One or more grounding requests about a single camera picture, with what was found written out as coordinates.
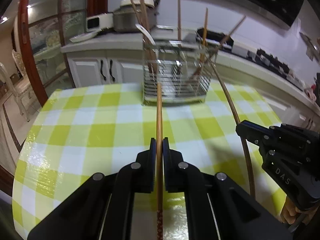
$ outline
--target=black cabinet handle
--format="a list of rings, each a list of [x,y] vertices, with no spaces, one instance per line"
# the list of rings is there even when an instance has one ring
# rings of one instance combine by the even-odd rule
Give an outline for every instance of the black cabinet handle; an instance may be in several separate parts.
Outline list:
[[[113,83],[116,81],[115,77],[112,75],[112,64],[113,64],[113,61],[112,59],[110,60],[110,68],[109,68],[109,74],[110,74],[110,77],[112,78],[112,81]]]
[[[103,69],[102,69],[102,67],[103,67],[103,60],[101,60],[100,63],[101,63],[100,73],[101,73],[101,75],[103,76],[103,79],[106,81],[107,78],[106,78],[106,76],[103,74]]]

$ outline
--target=white appliance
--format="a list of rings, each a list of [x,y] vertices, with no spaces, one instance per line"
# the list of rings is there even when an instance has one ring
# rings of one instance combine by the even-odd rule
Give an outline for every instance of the white appliance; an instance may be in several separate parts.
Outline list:
[[[113,14],[103,13],[87,17],[86,28],[87,32],[95,31],[98,29],[104,30],[113,28]]]

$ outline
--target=cream-colored lid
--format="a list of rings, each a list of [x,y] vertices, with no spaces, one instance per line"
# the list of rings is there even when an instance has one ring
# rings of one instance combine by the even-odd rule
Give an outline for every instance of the cream-colored lid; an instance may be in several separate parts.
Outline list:
[[[140,0],[133,0],[134,4],[136,5],[140,5]],[[154,7],[155,3],[153,0],[144,0],[144,3],[146,4],[146,6],[149,7]],[[122,0],[120,3],[120,7],[122,6],[127,6],[127,5],[131,5],[131,1],[130,0]]]

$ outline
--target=metal wire basket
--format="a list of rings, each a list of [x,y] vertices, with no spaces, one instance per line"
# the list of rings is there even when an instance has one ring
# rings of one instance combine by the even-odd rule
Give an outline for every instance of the metal wire basket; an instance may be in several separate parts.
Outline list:
[[[205,55],[206,49],[197,43],[161,41],[155,46],[144,45],[143,101],[156,102],[158,82],[165,103],[204,101],[212,68],[200,62],[201,54]]]

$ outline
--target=glass door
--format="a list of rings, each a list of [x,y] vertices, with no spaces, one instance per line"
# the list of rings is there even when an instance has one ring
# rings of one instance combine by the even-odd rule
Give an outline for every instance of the glass door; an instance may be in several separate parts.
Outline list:
[[[74,87],[67,58],[60,48],[69,43],[69,38],[85,32],[86,0],[20,0],[20,3],[20,41],[25,48],[21,50],[22,57],[28,62],[25,65],[28,76],[32,76],[29,79],[43,105],[56,89]]]

